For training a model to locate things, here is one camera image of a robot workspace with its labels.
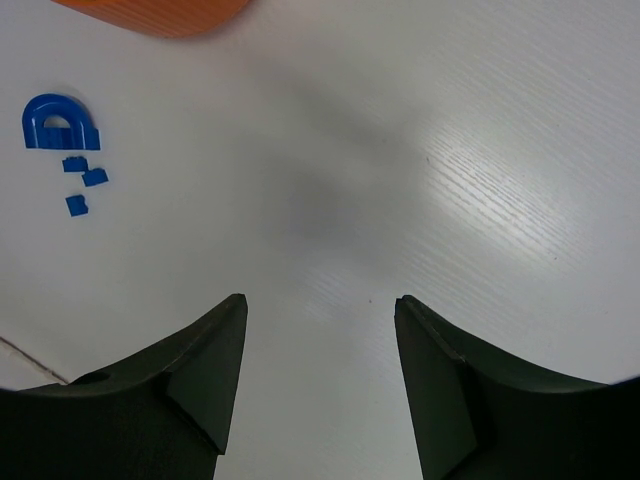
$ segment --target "black plastic part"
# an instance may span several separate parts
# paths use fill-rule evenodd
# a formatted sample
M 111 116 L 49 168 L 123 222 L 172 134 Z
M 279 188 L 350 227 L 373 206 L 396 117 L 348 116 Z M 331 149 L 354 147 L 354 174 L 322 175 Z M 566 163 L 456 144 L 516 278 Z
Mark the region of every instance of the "black plastic part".
M 538 367 L 409 296 L 395 321 L 425 479 L 640 476 L 640 378 L 609 386 Z
M 247 319 L 232 295 L 170 337 L 71 385 L 0 390 L 0 479 L 211 480 Z

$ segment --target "blue plastic block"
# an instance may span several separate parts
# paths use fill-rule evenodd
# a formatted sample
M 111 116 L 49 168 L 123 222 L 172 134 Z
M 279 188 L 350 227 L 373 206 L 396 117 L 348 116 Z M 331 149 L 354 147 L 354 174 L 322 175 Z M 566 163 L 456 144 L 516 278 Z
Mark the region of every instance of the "blue plastic block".
M 67 197 L 65 200 L 72 217 L 89 213 L 89 207 L 87 207 L 84 195 L 74 195 L 73 197 Z
M 62 169 L 67 173 L 89 171 L 89 162 L 84 157 L 67 157 L 62 161 Z
M 60 117 L 69 128 L 45 127 L 47 119 Z M 45 93 L 33 98 L 22 114 L 27 148 L 47 150 L 100 150 L 100 133 L 87 109 L 77 100 Z
M 104 168 L 94 168 L 82 175 L 82 181 L 85 187 L 93 187 L 108 182 L 109 177 L 107 177 L 107 172 L 104 171 Z

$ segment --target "blue toy piece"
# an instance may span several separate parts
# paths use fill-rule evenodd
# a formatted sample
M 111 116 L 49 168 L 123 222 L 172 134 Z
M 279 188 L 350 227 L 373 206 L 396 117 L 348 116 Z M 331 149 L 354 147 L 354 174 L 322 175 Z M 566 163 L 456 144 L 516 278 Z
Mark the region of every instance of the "blue toy piece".
M 62 169 L 66 173 L 88 172 L 89 162 L 85 157 L 67 157 L 62 161 Z
M 67 197 L 65 200 L 67 201 L 67 207 L 69 207 L 69 213 L 72 217 L 89 213 L 89 207 L 87 207 L 84 195 L 74 195 Z
M 45 127 L 48 118 L 60 117 L 69 128 Z M 33 98 L 22 114 L 27 148 L 47 150 L 100 150 L 100 134 L 89 112 L 77 100 L 55 93 Z
M 108 182 L 109 177 L 107 177 L 107 172 L 105 172 L 104 168 L 94 168 L 82 175 L 82 181 L 85 187 L 93 187 Z

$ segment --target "orange object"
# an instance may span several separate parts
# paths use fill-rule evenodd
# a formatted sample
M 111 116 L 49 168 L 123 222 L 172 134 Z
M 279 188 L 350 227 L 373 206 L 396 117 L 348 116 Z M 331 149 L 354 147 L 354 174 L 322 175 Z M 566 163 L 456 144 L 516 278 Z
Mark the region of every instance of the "orange object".
M 158 37 L 186 37 L 229 20 L 249 0 L 53 0 L 92 17 Z

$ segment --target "small blue block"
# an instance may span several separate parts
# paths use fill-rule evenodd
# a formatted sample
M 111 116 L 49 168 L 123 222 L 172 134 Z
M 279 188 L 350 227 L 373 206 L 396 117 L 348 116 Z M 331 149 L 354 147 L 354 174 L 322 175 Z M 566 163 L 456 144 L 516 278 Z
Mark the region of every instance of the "small blue block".
M 62 161 L 62 169 L 66 173 L 88 172 L 89 162 L 84 157 L 67 157 Z
M 74 195 L 73 197 L 67 197 L 67 207 L 69 207 L 69 213 L 72 217 L 78 215 L 86 215 L 89 213 L 89 207 L 85 203 L 84 195 Z
M 104 171 L 104 168 L 94 168 L 82 175 L 82 181 L 85 187 L 93 187 L 108 182 L 109 177 L 107 177 L 107 172 Z

